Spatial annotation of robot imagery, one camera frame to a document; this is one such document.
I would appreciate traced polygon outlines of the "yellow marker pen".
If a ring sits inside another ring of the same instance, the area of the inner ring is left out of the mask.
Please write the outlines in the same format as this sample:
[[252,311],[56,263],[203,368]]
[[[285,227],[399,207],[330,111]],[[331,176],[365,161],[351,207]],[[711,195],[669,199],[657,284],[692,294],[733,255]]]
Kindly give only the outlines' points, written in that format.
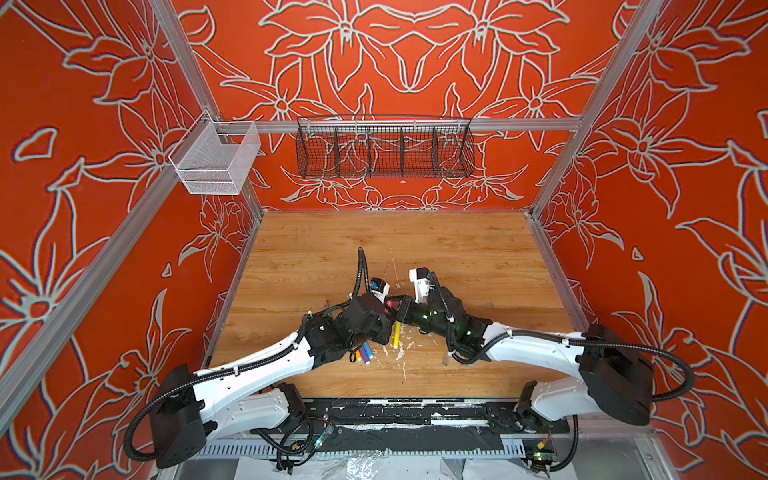
[[401,348],[402,323],[396,322],[393,331],[392,345],[395,349]]

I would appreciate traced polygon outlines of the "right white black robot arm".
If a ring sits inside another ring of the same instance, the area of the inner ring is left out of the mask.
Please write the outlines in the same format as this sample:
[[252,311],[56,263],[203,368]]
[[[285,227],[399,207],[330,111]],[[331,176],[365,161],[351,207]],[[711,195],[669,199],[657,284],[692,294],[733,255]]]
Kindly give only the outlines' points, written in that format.
[[406,295],[396,320],[446,339],[463,365],[514,362],[560,372],[560,380],[525,384],[515,406],[525,430],[539,430],[566,417],[603,413],[629,425],[650,423],[653,366],[603,327],[557,334],[522,330],[466,313],[455,300],[420,302]]

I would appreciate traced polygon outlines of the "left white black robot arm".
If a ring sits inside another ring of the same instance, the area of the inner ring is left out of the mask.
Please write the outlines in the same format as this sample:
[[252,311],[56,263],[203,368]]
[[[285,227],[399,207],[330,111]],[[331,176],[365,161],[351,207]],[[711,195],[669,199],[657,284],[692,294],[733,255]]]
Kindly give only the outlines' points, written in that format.
[[278,381],[338,361],[363,343],[389,342],[394,315],[387,299],[365,293],[344,302],[341,312],[307,313],[299,329],[280,342],[221,367],[195,373],[181,365],[163,379],[147,405],[159,468],[175,466],[202,449],[208,435],[224,428],[226,408]]

